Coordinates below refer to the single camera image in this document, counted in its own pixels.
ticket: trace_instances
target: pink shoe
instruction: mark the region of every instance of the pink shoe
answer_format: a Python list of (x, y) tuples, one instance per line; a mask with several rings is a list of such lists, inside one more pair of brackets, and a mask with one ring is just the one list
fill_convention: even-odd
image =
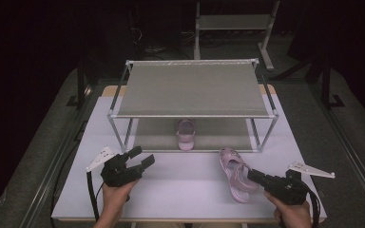
[(250, 166), (244, 163), (241, 156), (232, 148), (221, 149), (220, 155), (221, 167), (226, 173), (233, 199), (241, 203), (249, 202), (250, 193), (256, 192), (259, 188), (259, 184), (247, 179)]
[(195, 125), (192, 120), (184, 119), (177, 122), (177, 137), (182, 151), (188, 151), (194, 147), (194, 135)]

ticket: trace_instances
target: human hand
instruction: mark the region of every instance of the human hand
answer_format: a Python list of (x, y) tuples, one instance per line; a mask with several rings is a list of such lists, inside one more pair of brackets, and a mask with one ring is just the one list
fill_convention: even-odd
[(310, 204), (307, 200), (302, 205), (287, 205), (268, 192), (265, 192), (264, 195), (277, 206), (274, 217), (278, 222), (283, 219), (287, 228), (311, 227)]
[(94, 228), (112, 228), (123, 213), (125, 201), (133, 186), (139, 180), (129, 182), (121, 187), (109, 187), (103, 184), (103, 212)]

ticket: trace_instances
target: dark background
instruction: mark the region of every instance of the dark background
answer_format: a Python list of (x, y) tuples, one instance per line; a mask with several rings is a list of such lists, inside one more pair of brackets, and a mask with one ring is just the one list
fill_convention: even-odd
[[(178, 48), (181, 31), (194, 29), (195, 1), (63, 2), (0, 1), (0, 196), (78, 63), (91, 84), (116, 78), (144, 45), (156, 40)], [(203, 11), (257, 13), (270, 6), (206, 1)], [(131, 26), (145, 34), (139, 45)], [(328, 47), (333, 67), (365, 106), (365, 1), (282, 0), (274, 34), (287, 32), (296, 35), (289, 55), (300, 61)]]

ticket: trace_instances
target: dark floor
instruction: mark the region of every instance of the dark floor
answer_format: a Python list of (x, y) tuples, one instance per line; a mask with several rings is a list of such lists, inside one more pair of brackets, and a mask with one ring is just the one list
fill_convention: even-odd
[[(260, 38), (251, 34), (238, 35), (219, 47), (202, 47), (202, 59), (260, 58), (257, 48)], [(258, 73), (263, 73), (265, 78), (273, 77), (298, 62), (286, 55), (291, 39), (291, 36), (280, 35), (271, 38), (268, 51), (275, 70), (269, 72), (260, 64)], [(184, 47), (182, 52), (157, 53), (156, 56), (146, 57), (146, 60), (160, 60), (160, 57), (167, 60), (192, 59), (192, 47)], [(309, 85), (302, 79), (306, 69), (286, 80), (268, 80), (267, 83), (277, 91), (306, 163), (336, 173), (334, 180), (313, 178), (328, 215), (320, 227), (364, 228), (365, 110), (347, 87), (344, 78), (333, 70), (331, 94), (337, 95), (345, 105), (328, 111), (319, 101), (320, 82)], [(81, 110), (76, 110), (74, 106), (67, 106), (69, 98), (77, 94), (76, 72), (68, 76), (10, 180), (6, 200), (0, 205), (0, 227), (92, 226), (92, 222), (62, 221), (53, 221), (52, 225), (51, 201), (55, 201), (61, 193), (83, 134), (81, 129), (83, 131), (97, 97), (105, 86), (114, 83), (107, 79), (93, 85), (86, 96), (85, 105)], [(355, 165), (358, 161), (364, 164), (362, 168)], [(75, 191), (86, 189), (75, 186)], [(250, 227), (278, 226), (259, 224)]]

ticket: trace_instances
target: shelf top surface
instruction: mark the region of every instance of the shelf top surface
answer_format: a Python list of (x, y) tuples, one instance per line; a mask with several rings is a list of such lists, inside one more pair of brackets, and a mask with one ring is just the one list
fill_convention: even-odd
[(262, 118), (252, 60), (134, 61), (117, 118)]

